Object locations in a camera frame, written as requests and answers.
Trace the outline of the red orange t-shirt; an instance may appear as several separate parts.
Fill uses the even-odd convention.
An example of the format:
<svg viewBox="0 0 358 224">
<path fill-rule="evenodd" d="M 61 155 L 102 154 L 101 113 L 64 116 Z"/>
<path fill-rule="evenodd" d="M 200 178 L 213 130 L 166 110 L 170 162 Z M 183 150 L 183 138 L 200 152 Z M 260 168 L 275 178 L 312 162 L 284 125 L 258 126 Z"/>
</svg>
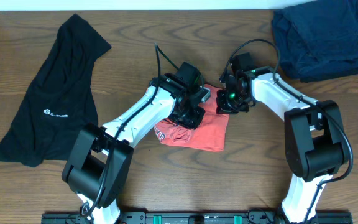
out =
<svg viewBox="0 0 358 224">
<path fill-rule="evenodd" d="M 160 143 L 168 146 L 189 147 L 204 151 L 219 152 L 224 150 L 226 129 L 229 115 L 217 114 L 217 92 L 219 88 L 206 84 L 211 90 L 207 102 L 200 104 L 205 114 L 196 129 L 187 129 L 173 122 L 162 120 L 154 126 L 154 132 Z"/>
</svg>

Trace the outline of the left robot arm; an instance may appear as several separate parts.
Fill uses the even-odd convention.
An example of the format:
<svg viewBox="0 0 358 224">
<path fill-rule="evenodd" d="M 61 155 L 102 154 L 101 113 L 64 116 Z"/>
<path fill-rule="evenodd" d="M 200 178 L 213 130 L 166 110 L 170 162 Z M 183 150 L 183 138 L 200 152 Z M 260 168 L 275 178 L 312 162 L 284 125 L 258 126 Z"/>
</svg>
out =
<svg viewBox="0 0 358 224">
<path fill-rule="evenodd" d="M 62 180 L 83 204 L 69 223 L 115 223 L 116 199 L 129 172 L 134 148 L 154 126 L 169 119 L 196 129 L 204 115 L 199 103 L 207 90 L 199 86 L 200 71 L 188 62 L 176 73 L 150 81 L 144 96 L 118 118 L 101 127 L 90 123 L 78 134 L 62 172 Z"/>
</svg>

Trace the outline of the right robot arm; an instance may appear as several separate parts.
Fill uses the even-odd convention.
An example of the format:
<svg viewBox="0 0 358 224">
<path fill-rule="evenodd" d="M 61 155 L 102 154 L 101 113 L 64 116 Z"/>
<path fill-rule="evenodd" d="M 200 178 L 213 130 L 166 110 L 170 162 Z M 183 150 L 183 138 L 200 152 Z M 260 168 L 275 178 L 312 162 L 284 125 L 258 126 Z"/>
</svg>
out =
<svg viewBox="0 0 358 224">
<path fill-rule="evenodd" d="M 350 212 L 316 211 L 325 186 L 340 167 L 352 164 L 338 105 L 307 97 L 272 67 L 257 67 L 250 54 L 231 56 L 220 77 L 217 113 L 248 112 L 262 103 L 284 122 L 285 157 L 290 186 L 276 212 L 249 210 L 249 223 L 352 223 Z"/>
</svg>

